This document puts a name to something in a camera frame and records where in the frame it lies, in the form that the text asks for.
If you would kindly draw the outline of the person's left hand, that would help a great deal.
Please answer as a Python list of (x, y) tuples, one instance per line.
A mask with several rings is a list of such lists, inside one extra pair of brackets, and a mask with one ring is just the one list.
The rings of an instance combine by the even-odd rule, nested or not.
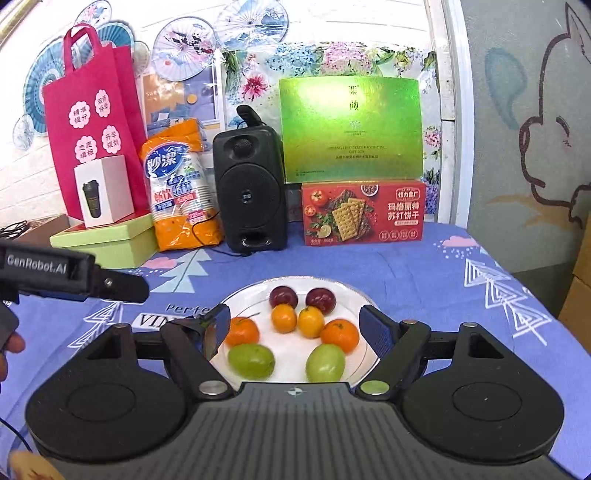
[(8, 376), (8, 353), (20, 353), (25, 347), (23, 337), (17, 332), (19, 320), (14, 312), (1, 303), (0, 381)]

